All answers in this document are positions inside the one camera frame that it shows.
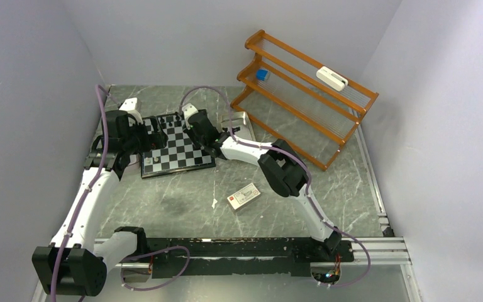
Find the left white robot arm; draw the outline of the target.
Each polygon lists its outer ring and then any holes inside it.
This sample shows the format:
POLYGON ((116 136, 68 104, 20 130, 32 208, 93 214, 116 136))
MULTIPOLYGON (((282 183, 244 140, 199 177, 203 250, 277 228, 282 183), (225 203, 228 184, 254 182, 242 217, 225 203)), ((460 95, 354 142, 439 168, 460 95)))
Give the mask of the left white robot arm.
POLYGON ((167 146, 156 116, 111 110, 101 117, 102 133, 84 162, 77 196, 61 228, 47 246, 37 247, 32 263, 46 294, 97 296, 108 272, 129 257, 139 262, 151 251, 142 227, 121 226, 95 245, 101 214, 120 183, 132 155, 167 146))

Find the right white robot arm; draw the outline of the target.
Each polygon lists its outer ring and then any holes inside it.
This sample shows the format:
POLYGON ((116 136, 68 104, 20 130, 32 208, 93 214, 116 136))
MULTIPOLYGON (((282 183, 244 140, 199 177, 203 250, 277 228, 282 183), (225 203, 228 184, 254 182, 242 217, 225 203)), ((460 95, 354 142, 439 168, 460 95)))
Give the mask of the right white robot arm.
POLYGON ((330 260, 338 252, 342 234, 325 215, 311 189, 311 174, 304 162, 282 139, 273 143, 242 139, 230 131, 218 131, 203 109, 182 109, 184 132, 192 143, 216 159, 253 164, 263 172, 272 190, 295 201, 321 260, 330 260))

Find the tin box black pieces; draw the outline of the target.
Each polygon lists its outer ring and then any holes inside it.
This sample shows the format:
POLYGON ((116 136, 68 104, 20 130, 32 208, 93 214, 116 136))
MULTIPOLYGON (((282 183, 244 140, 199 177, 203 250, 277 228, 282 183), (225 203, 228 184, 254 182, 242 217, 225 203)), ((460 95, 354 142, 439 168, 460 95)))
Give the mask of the tin box black pieces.
POLYGON ((251 121, 244 111, 233 112, 231 119, 229 114, 221 115, 219 125, 223 131, 229 132, 232 129, 233 134, 245 140, 255 141, 255 134, 251 121))

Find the black white chessboard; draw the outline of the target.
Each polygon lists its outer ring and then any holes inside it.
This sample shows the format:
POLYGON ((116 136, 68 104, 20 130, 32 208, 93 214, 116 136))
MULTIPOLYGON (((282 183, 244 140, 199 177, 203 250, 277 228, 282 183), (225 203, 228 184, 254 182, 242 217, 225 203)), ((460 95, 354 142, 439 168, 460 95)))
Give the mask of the black white chessboard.
MULTIPOLYGON (((150 126, 150 117, 143 119, 147 129, 150 126)), ((185 122, 182 115, 181 126, 175 126, 175 113, 156 117, 164 132, 167 134, 167 146, 162 149, 145 152, 140 156, 141 178, 147 179, 178 172, 208 169, 216 166, 215 160, 204 150, 195 147, 191 139, 183 132, 185 122), (167 128, 166 117, 168 116, 174 117, 172 128, 167 128), (159 157, 157 163, 153 161, 154 157, 159 157), (151 158, 149 164, 145 163, 146 158, 151 158)))

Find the white red card box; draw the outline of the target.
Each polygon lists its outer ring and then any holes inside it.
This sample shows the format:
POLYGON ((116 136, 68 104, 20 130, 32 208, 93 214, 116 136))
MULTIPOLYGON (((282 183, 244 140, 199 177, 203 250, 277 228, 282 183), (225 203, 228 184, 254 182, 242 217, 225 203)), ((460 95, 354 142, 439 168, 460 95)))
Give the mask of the white red card box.
POLYGON ((234 211, 240 210, 248 205, 251 201, 258 198, 261 192, 257 189, 254 183, 250 183, 235 193, 227 197, 227 202, 234 211))

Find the blue block on rack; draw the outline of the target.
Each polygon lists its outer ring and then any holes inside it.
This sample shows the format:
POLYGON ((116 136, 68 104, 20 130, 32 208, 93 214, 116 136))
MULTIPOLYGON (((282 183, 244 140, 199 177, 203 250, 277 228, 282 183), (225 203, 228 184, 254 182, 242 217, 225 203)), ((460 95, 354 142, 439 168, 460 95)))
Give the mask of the blue block on rack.
POLYGON ((258 81, 266 81, 270 76, 270 72, 267 69, 258 69, 255 73, 255 78, 258 81))

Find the orange wooden rack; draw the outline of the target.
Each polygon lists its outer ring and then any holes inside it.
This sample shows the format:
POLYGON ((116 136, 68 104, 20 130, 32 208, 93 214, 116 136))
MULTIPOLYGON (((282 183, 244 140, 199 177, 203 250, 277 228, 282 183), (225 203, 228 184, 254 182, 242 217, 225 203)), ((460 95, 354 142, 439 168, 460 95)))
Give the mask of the orange wooden rack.
POLYGON ((359 129, 378 93, 340 72, 348 86, 332 89, 316 77, 324 64, 264 30, 250 36, 245 48, 253 52, 253 59, 236 77, 245 87, 231 107, 246 112, 256 125, 327 170, 359 129), (266 81, 256 80, 258 69, 270 72, 266 81))

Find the white device on rack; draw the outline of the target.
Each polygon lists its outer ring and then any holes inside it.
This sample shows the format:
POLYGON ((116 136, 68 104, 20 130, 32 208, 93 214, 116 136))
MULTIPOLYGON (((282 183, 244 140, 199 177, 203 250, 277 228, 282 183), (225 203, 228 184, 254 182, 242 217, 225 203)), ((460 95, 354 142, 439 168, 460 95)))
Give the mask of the white device on rack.
POLYGON ((342 91, 348 86, 348 79, 326 66, 316 71, 316 77, 336 91, 342 91))

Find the black mounting base plate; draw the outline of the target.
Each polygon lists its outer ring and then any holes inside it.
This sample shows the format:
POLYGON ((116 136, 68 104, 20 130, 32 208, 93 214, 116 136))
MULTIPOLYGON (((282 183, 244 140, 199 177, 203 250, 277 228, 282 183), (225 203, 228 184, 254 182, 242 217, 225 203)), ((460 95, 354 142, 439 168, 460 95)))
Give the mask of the black mounting base plate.
POLYGON ((310 237, 148 238, 151 251, 169 247, 152 261, 153 278, 288 274, 310 277, 317 263, 354 261, 351 242, 342 240, 327 254, 310 237))

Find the aluminium rail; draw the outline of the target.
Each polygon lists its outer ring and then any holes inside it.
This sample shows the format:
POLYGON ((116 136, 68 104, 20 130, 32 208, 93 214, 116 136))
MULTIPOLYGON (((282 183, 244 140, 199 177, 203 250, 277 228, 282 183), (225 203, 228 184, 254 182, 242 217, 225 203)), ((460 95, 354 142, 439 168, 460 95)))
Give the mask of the aluminium rail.
MULTIPOLYGON (((151 249, 181 245, 193 259, 207 261, 291 259, 312 266, 328 266, 331 260, 308 254, 308 237, 277 238, 150 238, 151 249)), ((411 258, 402 237, 364 237, 354 242, 344 238, 338 247, 344 265, 410 265, 411 258)))

